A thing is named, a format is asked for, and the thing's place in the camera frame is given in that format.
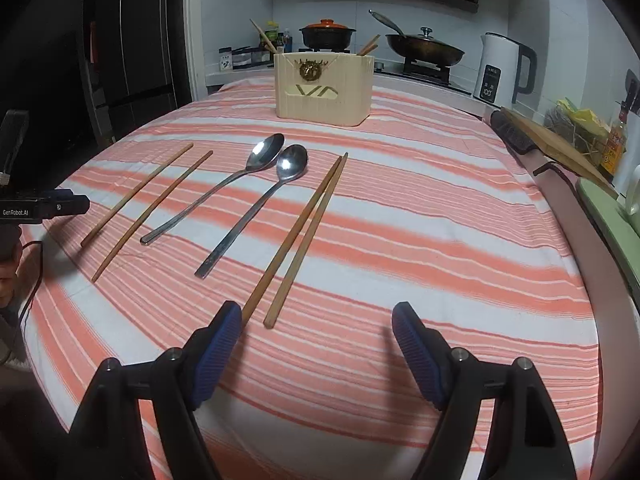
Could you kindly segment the left hand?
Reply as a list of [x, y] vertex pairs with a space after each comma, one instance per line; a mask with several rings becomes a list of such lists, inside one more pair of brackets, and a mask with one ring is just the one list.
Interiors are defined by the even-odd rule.
[[17, 252], [11, 259], [0, 263], [0, 308], [6, 308], [11, 302], [17, 284], [17, 269], [22, 254]]

